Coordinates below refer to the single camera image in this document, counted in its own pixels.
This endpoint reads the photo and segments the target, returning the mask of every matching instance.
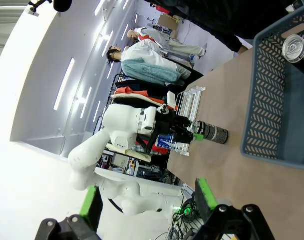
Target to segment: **can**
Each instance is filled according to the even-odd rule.
[[[282,46],[282,55],[304,73],[304,38],[296,34],[288,36]]]
[[[172,141],[173,135],[169,134],[167,136],[165,135],[159,135],[155,141],[155,146],[164,148],[164,149],[172,149],[172,146],[176,143]]]
[[[218,144],[224,144],[228,139],[228,130],[204,121],[193,121],[191,124],[191,131],[194,134],[201,134],[204,136],[204,139]]]

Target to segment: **basket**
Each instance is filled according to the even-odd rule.
[[[282,56],[290,34],[304,38],[304,7],[255,36],[241,153],[304,169],[304,74]]]

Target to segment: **teal jacket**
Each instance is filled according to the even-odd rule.
[[[178,84],[181,77],[177,71],[144,62],[142,57],[122,61],[122,70],[127,76],[160,85]]]

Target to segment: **perforated basket side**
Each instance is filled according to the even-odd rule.
[[[281,34],[304,23],[304,7],[260,32],[253,43],[252,80],[241,143],[243,155],[277,159],[282,125],[285,62]]]

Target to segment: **tabletop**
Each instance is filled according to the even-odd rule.
[[[224,145],[194,141],[190,156],[172,151],[168,169],[191,187],[196,178],[206,178],[214,195],[236,208],[258,205],[275,239],[304,239],[304,170],[240,153],[251,68],[250,49],[191,84],[206,87],[196,119],[227,129],[229,139]]]

